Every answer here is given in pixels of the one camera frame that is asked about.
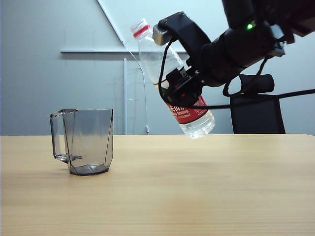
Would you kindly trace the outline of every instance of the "water bottle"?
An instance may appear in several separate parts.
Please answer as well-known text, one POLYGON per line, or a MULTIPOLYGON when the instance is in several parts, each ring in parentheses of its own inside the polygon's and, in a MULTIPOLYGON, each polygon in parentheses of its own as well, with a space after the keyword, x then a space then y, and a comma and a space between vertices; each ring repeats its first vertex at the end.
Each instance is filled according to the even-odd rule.
MULTIPOLYGON (((131 27, 133 36, 138 40, 139 57, 145 74, 150 78, 158 90, 158 79, 160 75, 164 49, 166 45, 160 46, 152 39, 152 29, 145 19, 131 27)), ((178 54, 169 47, 165 60, 164 74, 162 78, 162 89, 167 89, 169 83, 166 75, 174 69, 184 67, 183 61, 178 54)), ((189 109, 167 104, 183 132, 192 139, 200 138, 208 134, 215 126, 215 119, 210 110, 189 109)), ((203 97, 200 96, 195 106, 206 106, 203 97)))

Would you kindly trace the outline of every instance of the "wooden table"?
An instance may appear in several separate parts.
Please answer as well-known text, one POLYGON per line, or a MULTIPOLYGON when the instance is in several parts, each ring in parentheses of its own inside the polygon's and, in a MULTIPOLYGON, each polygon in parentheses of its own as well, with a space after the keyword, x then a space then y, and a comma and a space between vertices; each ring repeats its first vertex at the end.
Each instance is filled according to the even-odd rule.
POLYGON ((4 136, 1 235, 314 236, 315 136, 118 135, 89 177, 50 136, 4 136))

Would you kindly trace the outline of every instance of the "white tube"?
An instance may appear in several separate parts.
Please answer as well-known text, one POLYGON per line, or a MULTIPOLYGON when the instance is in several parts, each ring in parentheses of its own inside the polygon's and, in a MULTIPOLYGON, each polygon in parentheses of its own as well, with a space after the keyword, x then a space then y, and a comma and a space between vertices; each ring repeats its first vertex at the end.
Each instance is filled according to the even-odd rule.
POLYGON ((125 46, 125 42, 123 40, 123 37, 119 33, 119 31, 118 31, 114 21, 112 20, 111 16, 109 15, 108 10, 106 9, 105 5, 102 3, 101 0, 96 0, 96 1, 98 2, 100 8, 102 8, 102 11, 104 12, 104 14, 105 14, 106 18, 108 19, 109 23, 111 24, 111 26, 112 26, 113 30, 115 31, 117 37, 119 38, 120 42, 122 43, 122 45, 125 46))
POLYGON ((128 107, 127 107, 127 59, 124 58, 124 131, 128 134, 128 107))

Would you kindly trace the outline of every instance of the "chair backrest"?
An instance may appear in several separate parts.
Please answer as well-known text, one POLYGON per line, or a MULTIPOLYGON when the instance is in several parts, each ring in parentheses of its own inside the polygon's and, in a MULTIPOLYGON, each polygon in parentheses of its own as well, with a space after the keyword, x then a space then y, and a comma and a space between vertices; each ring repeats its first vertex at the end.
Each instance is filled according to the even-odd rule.
MULTIPOLYGON (((240 74, 239 77, 243 89, 253 75, 240 74)), ((274 86, 271 75, 260 75, 245 94, 230 98, 234 134, 285 133, 279 98, 276 95, 258 94, 272 92, 274 86)))
POLYGON ((234 134, 284 134, 279 99, 275 95, 241 94, 230 98, 234 134))

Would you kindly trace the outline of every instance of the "black cable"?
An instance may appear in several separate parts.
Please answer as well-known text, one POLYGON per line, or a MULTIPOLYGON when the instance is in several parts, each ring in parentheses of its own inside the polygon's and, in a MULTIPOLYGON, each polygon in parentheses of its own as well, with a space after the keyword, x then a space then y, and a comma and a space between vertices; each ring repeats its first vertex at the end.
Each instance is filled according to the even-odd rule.
POLYGON ((266 56, 264 58, 264 60, 262 61, 260 67, 259 67, 259 70, 258 72, 255 74, 255 76, 252 78, 252 80, 247 84, 246 88, 236 92, 236 93, 233 93, 233 94, 229 94, 228 93, 228 87, 231 83, 232 80, 228 81, 225 85, 224 85, 224 88, 223 88, 223 95, 226 96, 226 97, 235 97, 239 94, 242 94, 242 93, 245 93, 246 91, 248 91, 253 85, 254 83, 256 82, 256 80, 258 79, 258 77, 260 76, 261 72, 262 72, 262 69, 264 68, 267 60, 271 58, 270 56, 266 56))
MULTIPOLYGON (((166 55, 167 55, 167 50, 169 49, 169 47, 171 46, 171 44, 174 42, 173 38, 171 38, 171 40, 169 41, 168 45, 166 46, 165 50, 164 50, 164 55, 163 55, 163 59, 162 59, 162 65, 161 65, 161 72, 160 72, 160 75, 159 75, 159 79, 158 79, 158 91, 159 91, 159 94, 161 96, 161 98, 163 99, 163 101, 165 103, 168 103, 172 106, 177 106, 177 107, 182 107, 182 105, 178 105, 174 102, 171 102, 169 101, 169 99, 164 96, 163 94, 163 91, 162 91, 162 86, 161 86, 161 83, 162 83, 162 77, 163 77, 163 73, 164 73, 164 66, 165 66, 165 61, 166 61, 166 55)), ((264 59, 264 61, 261 63, 260 65, 260 68, 257 72, 257 74, 254 76, 254 78, 251 80, 251 82, 248 84, 248 86, 246 86, 245 89, 239 91, 239 92, 236 92, 234 94, 228 94, 228 85, 230 84, 230 82, 228 83, 228 85, 225 85, 224 86, 224 89, 225 87, 227 87, 224 91, 223 89, 223 93, 224 92, 227 92, 227 95, 229 97, 234 97, 234 96, 237 96, 241 93, 244 93, 246 92, 253 84, 254 82, 256 81, 256 79, 258 78, 258 76, 261 74, 261 71, 265 65, 265 63, 267 62, 267 60, 269 59, 270 57, 266 57, 264 59)), ((294 96, 300 96, 300 95, 306 95, 306 94, 314 94, 315 93, 315 89, 308 89, 308 90, 302 90, 302 91, 295 91, 295 92, 287 92, 287 93, 282 93, 282 94, 279 94, 279 95, 276 95, 278 97, 278 99, 281 99, 281 98, 286 98, 286 97, 294 97, 294 96)), ((258 103, 258 102, 263 102, 263 101, 267 101, 267 100, 272 100, 274 99, 275 97, 274 96, 271 96, 271 97, 264 97, 258 101, 251 101, 251 102, 244 102, 244 103, 239 103, 239 104, 236 104, 235 106, 245 106, 245 105, 249 105, 249 104, 254 104, 254 103, 258 103)), ((226 109, 226 108, 231 108, 231 105, 230 104, 226 104, 226 105, 214 105, 214 106, 185 106, 185 108, 193 108, 193 109, 210 109, 210 110, 215 110, 215 109, 226 109)))

